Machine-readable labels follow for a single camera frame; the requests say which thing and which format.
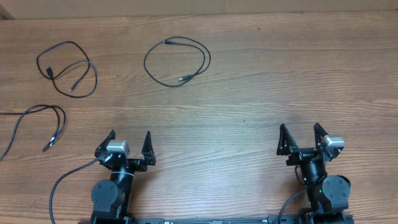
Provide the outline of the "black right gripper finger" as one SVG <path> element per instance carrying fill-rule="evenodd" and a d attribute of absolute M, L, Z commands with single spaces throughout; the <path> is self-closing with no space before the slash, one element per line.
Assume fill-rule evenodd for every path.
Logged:
<path fill-rule="evenodd" d="M 277 146 L 278 156 L 288 156 L 290 154 L 296 153 L 298 145 L 294 138 L 287 129 L 285 123 L 280 126 L 279 143 Z"/>
<path fill-rule="evenodd" d="M 315 136 L 315 145 L 320 146 L 322 139 L 328 135 L 328 133 L 322 128 L 319 123 L 315 123 L 313 126 L 314 136 Z"/>

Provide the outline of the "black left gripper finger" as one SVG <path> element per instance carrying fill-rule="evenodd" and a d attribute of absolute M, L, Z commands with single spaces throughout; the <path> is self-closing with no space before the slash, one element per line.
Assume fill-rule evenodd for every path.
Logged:
<path fill-rule="evenodd" d="M 156 164 L 150 131 L 148 131 L 146 134 L 141 154 L 144 156 L 144 161 L 147 165 L 154 166 Z"/>
<path fill-rule="evenodd" d="M 109 144 L 110 140 L 115 140 L 116 138 L 116 131 L 114 129 L 108 134 L 105 140 L 96 148 L 95 150 L 95 157 L 99 157 L 100 154 L 106 150 L 107 145 Z"/>

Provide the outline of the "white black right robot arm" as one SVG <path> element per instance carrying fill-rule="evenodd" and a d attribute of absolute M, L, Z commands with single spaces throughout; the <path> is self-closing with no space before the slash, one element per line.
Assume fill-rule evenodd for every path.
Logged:
<path fill-rule="evenodd" d="M 313 126 L 315 147 L 300 148 L 286 125 L 280 126 L 278 156 L 287 156 L 287 166 L 300 169 L 295 176 L 303 189 L 291 196 L 277 216 L 278 223 L 353 223 L 351 215 L 346 216 L 349 207 L 351 182 L 343 175 L 328 175 L 326 163 L 335 159 L 344 149 L 345 142 L 339 136 L 329 135 L 319 123 Z M 306 193 L 308 208 L 299 210 L 298 215 L 284 217 L 283 212 L 290 202 Z"/>

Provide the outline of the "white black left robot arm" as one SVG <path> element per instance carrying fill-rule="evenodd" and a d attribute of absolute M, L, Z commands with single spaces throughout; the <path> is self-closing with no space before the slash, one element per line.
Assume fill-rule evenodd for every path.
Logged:
<path fill-rule="evenodd" d="M 129 153 L 128 143 L 125 140 L 117 140 L 115 130 L 112 130 L 97 147 L 95 157 L 102 166 L 111 171 L 111 174 L 109 179 L 96 183 L 91 191 L 91 224 L 136 222 L 129 213 L 135 173 L 145 172 L 148 166 L 154 166 L 156 163 L 149 131 L 141 150 L 144 157 L 131 159 Z"/>

